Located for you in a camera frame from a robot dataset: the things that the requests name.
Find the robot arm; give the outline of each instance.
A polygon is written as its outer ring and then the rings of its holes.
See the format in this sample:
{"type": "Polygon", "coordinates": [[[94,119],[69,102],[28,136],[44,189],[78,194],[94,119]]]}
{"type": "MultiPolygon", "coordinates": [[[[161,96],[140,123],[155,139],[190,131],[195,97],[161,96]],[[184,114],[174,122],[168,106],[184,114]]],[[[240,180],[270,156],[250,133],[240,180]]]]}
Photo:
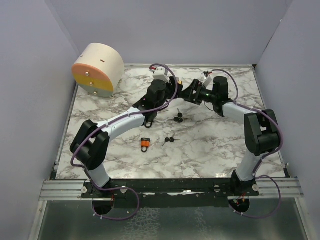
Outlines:
{"type": "MultiPolygon", "coordinates": [[[[106,125],[92,136],[95,141],[86,142],[76,155],[76,158],[87,168],[87,173],[99,187],[103,187],[110,180],[102,164],[106,158],[109,142],[133,128],[146,126],[147,123],[152,124],[158,112],[164,108],[158,111],[148,110],[163,106],[173,96],[176,90],[175,81],[172,77],[168,78],[167,75],[168,72],[164,68],[158,67],[154,70],[155,80],[152,81],[146,95],[128,111],[98,123],[87,120],[81,126],[70,146],[72,153],[75,153],[80,144],[93,131],[106,125]],[[113,121],[119,117],[122,118],[116,122],[113,121]]],[[[192,84],[183,90],[183,86],[179,82],[176,97],[197,105],[203,101],[211,103],[218,115],[244,123],[247,151],[240,166],[232,173],[231,188],[234,191],[245,192],[244,190],[248,186],[251,187],[255,180],[254,173],[259,168],[262,155],[279,146],[278,130],[260,113],[236,105],[229,98],[228,82],[225,77],[215,77],[212,90],[207,89],[207,86],[208,84],[194,79],[192,84]]],[[[277,122],[272,110],[267,109],[264,113],[277,122]]]]}

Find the purple cable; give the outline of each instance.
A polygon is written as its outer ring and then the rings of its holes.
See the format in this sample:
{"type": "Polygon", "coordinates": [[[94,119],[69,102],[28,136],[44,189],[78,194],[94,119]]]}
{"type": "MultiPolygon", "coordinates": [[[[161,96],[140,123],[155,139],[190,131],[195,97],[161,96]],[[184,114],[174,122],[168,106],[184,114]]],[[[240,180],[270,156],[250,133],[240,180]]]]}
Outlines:
{"type": "Polygon", "coordinates": [[[278,190],[279,201],[278,201],[278,205],[276,206],[276,208],[275,208],[272,212],[270,212],[270,213],[268,213],[268,214],[266,214],[266,215],[263,215],[263,216],[253,216],[253,215],[248,215],[248,214],[245,214],[245,213],[238,212],[238,211],[236,211],[231,205],[229,205],[229,207],[230,207],[231,209],[233,209],[233,212],[234,212],[234,213],[236,213],[236,214],[238,214],[238,215],[240,215],[240,216],[246,217],[246,218],[250,218],[250,219],[266,219],[266,218],[268,218],[268,217],[273,216],[273,215],[279,210],[279,208],[280,208],[280,206],[281,206],[281,202],[282,202],[280,187],[279,187],[279,185],[277,184],[277,182],[276,182],[272,177],[270,177],[270,176],[268,176],[268,175],[261,175],[261,176],[257,177],[256,179],[265,179],[265,178],[270,179],[270,180],[275,184],[275,186],[276,186],[276,188],[277,188],[277,190],[278,190]]]}
{"type": "Polygon", "coordinates": [[[135,216],[138,211],[139,211],[139,208],[140,208],[140,199],[139,199],[139,195],[137,194],[137,192],[135,190],[133,190],[132,188],[130,187],[113,187],[113,188],[102,188],[102,187],[99,187],[98,185],[96,185],[96,183],[94,181],[92,181],[92,179],[90,180],[90,182],[92,183],[92,185],[94,185],[94,187],[100,191],[115,191],[115,190],[120,190],[120,189],[127,189],[127,190],[130,190],[131,192],[134,193],[134,195],[136,196],[136,199],[137,199],[137,204],[136,204],[136,209],[134,210],[134,212],[129,215],[129,216],[126,216],[126,217],[119,217],[119,218],[116,218],[116,217],[110,217],[110,216],[105,216],[105,215],[99,215],[96,213],[96,210],[94,208],[94,205],[92,204],[92,210],[94,212],[94,214],[100,218],[103,218],[103,219],[108,219],[108,220],[113,220],[113,221],[124,221],[124,220],[128,220],[130,218],[132,218],[133,216],[135,216]]]}
{"type": "MultiPolygon", "coordinates": [[[[160,63],[155,63],[155,64],[152,64],[149,68],[152,68],[153,66],[160,66],[162,68],[165,68],[169,73],[171,73],[173,79],[174,79],[174,82],[175,82],[175,90],[174,90],[174,93],[172,95],[172,97],[170,98],[169,101],[167,101],[164,105],[162,106],[159,106],[159,107],[156,107],[154,109],[150,109],[150,110],[145,110],[145,111],[138,111],[138,112],[133,112],[130,114],[130,116],[132,115],[138,115],[138,114],[146,114],[146,113],[151,113],[151,112],[155,112],[155,111],[159,111],[159,110],[163,110],[164,108],[167,108],[167,106],[169,106],[169,104],[176,98],[176,95],[177,95],[177,92],[178,92],[178,80],[177,80],[177,77],[176,75],[174,74],[174,72],[167,66],[167,65],[164,65],[164,64],[160,64],[160,63]]],[[[124,118],[129,118],[130,116],[128,115],[122,115],[122,116],[119,116],[111,121],[108,122],[109,125],[121,120],[121,119],[124,119],[124,118]]],[[[98,127],[96,130],[94,130],[91,134],[89,134],[86,139],[79,145],[79,147],[75,150],[74,154],[72,155],[71,157],[71,160],[70,160],[70,164],[71,166],[73,167],[79,167],[79,168],[83,168],[86,175],[88,176],[88,173],[86,172],[87,171],[87,168],[84,166],[84,165],[80,165],[80,164],[75,164],[74,161],[75,161],[75,158],[76,156],[78,155],[80,149],[89,141],[90,138],[92,138],[97,132],[99,132],[101,129],[104,129],[107,127],[107,124],[104,124],[100,127],[98,127]]],[[[95,182],[92,181],[92,179],[90,180],[91,183],[98,189],[98,190],[101,190],[101,191],[113,191],[113,190],[120,190],[120,189],[128,189],[130,191],[132,191],[136,198],[137,198],[137,208],[135,209],[135,211],[133,212],[133,214],[131,214],[130,216],[127,216],[127,217],[124,217],[124,218],[113,218],[113,217],[107,217],[107,216],[102,216],[104,219],[109,219],[109,220],[115,220],[115,221],[122,221],[122,220],[127,220],[129,218],[132,218],[135,214],[137,214],[137,212],[139,211],[139,207],[140,207],[140,200],[139,200],[139,196],[138,194],[136,193],[135,190],[133,190],[132,188],[129,188],[129,187],[115,187],[115,188],[101,188],[99,186],[96,185],[95,182]]]]}

